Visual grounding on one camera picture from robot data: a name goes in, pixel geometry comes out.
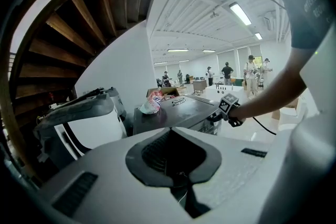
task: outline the spiral staircase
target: spiral staircase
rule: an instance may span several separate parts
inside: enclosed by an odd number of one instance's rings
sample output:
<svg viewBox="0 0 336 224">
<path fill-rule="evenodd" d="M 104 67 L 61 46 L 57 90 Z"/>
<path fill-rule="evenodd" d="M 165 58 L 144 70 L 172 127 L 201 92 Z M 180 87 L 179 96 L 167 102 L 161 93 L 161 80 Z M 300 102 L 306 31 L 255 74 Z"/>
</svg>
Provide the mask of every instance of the spiral staircase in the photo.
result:
<svg viewBox="0 0 336 224">
<path fill-rule="evenodd" d="M 146 20 L 151 1 L 52 0 L 33 21 L 12 63 L 9 89 L 25 159 L 40 181 L 55 171 L 36 161 L 40 146 L 32 130 L 39 118 L 50 104 L 74 98 L 72 89 L 84 70 L 114 40 Z"/>
</svg>

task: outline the person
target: person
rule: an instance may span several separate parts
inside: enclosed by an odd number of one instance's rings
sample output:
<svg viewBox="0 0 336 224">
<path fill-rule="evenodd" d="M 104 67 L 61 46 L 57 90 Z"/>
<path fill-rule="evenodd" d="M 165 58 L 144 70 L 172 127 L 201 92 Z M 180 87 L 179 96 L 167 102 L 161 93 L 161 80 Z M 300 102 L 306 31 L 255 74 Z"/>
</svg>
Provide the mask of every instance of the person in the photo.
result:
<svg viewBox="0 0 336 224">
<path fill-rule="evenodd" d="M 209 86 L 212 86 L 212 82 L 214 79 L 214 73 L 211 71 L 211 67 L 208 67 L 208 71 L 206 75 L 209 75 Z"/>
<path fill-rule="evenodd" d="M 229 63 L 225 63 L 225 67 L 222 69 L 222 74 L 224 75 L 224 85 L 231 85 L 231 74 L 233 69 L 229 66 Z"/>
<path fill-rule="evenodd" d="M 183 81 L 182 81 L 182 72 L 179 70 L 178 73 L 177 73 L 177 77 L 179 79 L 179 83 L 180 85 L 182 85 Z"/>
<path fill-rule="evenodd" d="M 169 82 L 169 77 L 168 77 L 168 72 L 167 71 L 164 72 L 164 76 L 162 76 L 162 81 L 163 81 L 165 87 L 171 87 L 172 86 Z"/>
<path fill-rule="evenodd" d="M 263 85 L 264 85 L 264 89 L 266 89 L 269 86 L 269 81 L 270 81 L 270 74 L 269 72 L 273 71 L 273 68 L 270 68 L 269 66 L 269 60 L 268 58 L 265 59 L 264 63 L 262 63 L 262 69 L 263 69 Z"/>
<path fill-rule="evenodd" d="M 257 98 L 229 112 L 242 120 L 280 109 L 306 89 L 300 70 L 326 36 L 334 13 L 328 0 L 283 0 L 291 30 L 291 52 L 284 69 Z"/>
<path fill-rule="evenodd" d="M 244 73 L 246 74 L 246 84 L 247 84 L 247 92 L 246 92 L 247 98 L 249 98 L 251 90 L 253 91 L 254 95 L 258 94 L 258 84 L 255 78 L 257 68 L 253 60 L 254 60 L 253 55 L 250 55 L 248 57 L 248 62 L 246 62 L 246 64 L 244 65 Z"/>
</svg>

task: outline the shirt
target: shirt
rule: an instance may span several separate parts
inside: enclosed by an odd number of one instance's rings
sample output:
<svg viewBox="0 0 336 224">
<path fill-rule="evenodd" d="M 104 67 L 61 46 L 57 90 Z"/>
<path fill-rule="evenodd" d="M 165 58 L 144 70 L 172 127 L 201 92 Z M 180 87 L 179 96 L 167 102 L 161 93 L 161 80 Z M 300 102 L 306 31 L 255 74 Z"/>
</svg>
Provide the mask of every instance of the shirt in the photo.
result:
<svg viewBox="0 0 336 224">
<path fill-rule="evenodd" d="M 244 70 L 246 70 L 246 79 L 253 79 L 253 71 L 256 69 L 256 66 L 253 62 L 246 62 L 244 65 Z"/>
<path fill-rule="evenodd" d="M 269 70 L 268 69 L 270 69 L 270 67 L 269 67 L 269 63 L 263 63 L 262 64 L 262 67 L 263 67 L 263 69 L 264 69 L 264 72 L 269 72 Z"/>
<path fill-rule="evenodd" d="M 211 79 L 214 76 L 214 73 L 212 71 L 208 70 L 209 78 Z"/>
<path fill-rule="evenodd" d="M 164 80 L 164 79 L 169 79 L 168 75 L 162 76 L 162 80 Z M 163 82 L 164 82 L 164 84 L 168 84 L 169 80 L 166 80 L 166 81 L 163 81 Z"/>
<path fill-rule="evenodd" d="M 233 69 L 229 66 L 223 67 L 222 72 L 224 72 L 224 78 L 230 79 L 231 75 L 230 73 L 233 72 Z"/>
<path fill-rule="evenodd" d="M 283 0 L 287 10 L 291 46 L 316 49 L 334 20 L 328 0 Z"/>
</svg>

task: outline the plastic bag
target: plastic bag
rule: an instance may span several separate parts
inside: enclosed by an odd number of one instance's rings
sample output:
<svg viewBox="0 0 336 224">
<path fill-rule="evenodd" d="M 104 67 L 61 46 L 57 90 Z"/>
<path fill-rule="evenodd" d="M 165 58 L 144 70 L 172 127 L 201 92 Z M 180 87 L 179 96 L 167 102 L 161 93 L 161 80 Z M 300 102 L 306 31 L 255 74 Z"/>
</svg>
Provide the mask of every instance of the plastic bag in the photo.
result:
<svg viewBox="0 0 336 224">
<path fill-rule="evenodd" d="M 163 98 L 163 93 L 158 88 L 157 91 L 152 91 L 151 94 L 147 97 L 146 103 L 142 104 L 139 108 L 140 111 L 144 114 L 154 114 L 159 111 L 161 106 L 161 100 Z"/>
</svg>

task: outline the cardboard box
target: cardboard box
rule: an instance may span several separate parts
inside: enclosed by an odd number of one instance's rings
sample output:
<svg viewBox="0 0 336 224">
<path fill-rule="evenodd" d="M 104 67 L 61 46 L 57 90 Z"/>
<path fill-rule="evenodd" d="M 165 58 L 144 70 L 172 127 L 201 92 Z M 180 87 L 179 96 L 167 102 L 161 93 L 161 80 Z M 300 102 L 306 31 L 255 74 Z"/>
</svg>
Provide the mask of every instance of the cardboard box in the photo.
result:
<svg viewBox="0 0 336 224">
<path fill-rule="evenodd" d="M 152 91 L 156 91 L 156 90 L 157 90 L 157 88 L 148 89 L 146 97 L 148 97 L 151 94 Z M 162 93 L 164 94 L 165 97 L 167 95 L 169 95 L 169 97 L 171 95 L 180 96 L 177 88 L 174 88 L 174 87 L 164 87 L 164 88 L 161 88 L 161 91 L 162 91 Z"/>
<path fill-rule="evenodd" d="M 187 87 L 186 86 L 182 86 L 182 87 L 176 87 L 177 91 L 179 92 L 180 95 L 184 95 L 188 93 Z"/>
</svg>

